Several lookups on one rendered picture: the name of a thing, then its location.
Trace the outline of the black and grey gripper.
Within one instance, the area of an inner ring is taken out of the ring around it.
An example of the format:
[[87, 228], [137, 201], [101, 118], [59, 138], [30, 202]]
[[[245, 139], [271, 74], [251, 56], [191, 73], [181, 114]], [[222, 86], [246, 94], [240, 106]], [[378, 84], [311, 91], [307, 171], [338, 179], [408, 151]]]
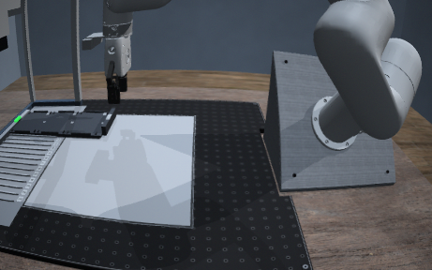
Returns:
[[[104, 37], [106, 38], [104, 69], [109, 104], [119, 104], [120, 92], [127, 91], [127, 72], [131, 67], [129, 35], [132, 35], [132, 33], [122, 36]], [[113, 74], [116, 74], [116, 76], [112, 76]], [[113, 81], [113, 79], [115, 79], [115, 81]]]

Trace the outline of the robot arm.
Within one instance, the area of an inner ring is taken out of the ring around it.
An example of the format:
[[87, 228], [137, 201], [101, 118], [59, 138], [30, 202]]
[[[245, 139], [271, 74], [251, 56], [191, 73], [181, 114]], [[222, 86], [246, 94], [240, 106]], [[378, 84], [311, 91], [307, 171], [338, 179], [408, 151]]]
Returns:
[[[103, 0], [103, 33], [82, 40], [82, 50], [92, 50], [104, 37], [132, 33], [134, 11], [162, 8], [170, 1]], [[334, 151], [350, 147], [362, 132], [390, 139], [403, 126], [419, 86], [420, 55], [406, 40], [390, 38], [395, 15], [388, 0], [328, 1], [313, 40], [337, 92], [313, 108], [313, 132]]]

